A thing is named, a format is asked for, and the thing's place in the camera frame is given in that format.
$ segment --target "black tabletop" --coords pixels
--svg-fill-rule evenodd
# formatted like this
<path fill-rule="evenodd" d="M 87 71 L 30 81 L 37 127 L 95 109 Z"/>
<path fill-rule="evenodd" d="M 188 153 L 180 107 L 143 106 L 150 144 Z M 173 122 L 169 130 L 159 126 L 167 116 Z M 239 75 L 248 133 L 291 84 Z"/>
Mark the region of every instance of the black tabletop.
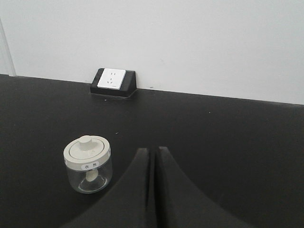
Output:
<path fill-rule="evenodd" d="M 63 162 L 86 134 L 108 139 L 114 170 L 91 195 L 72 190 Z M 0 226 L 59 227 L 111 189 L 137 148 L 157 146 L 238 218 L 304 226 L 304 106 L 141 89 L 118 99 L 89 84 L 2 75 Z"/>

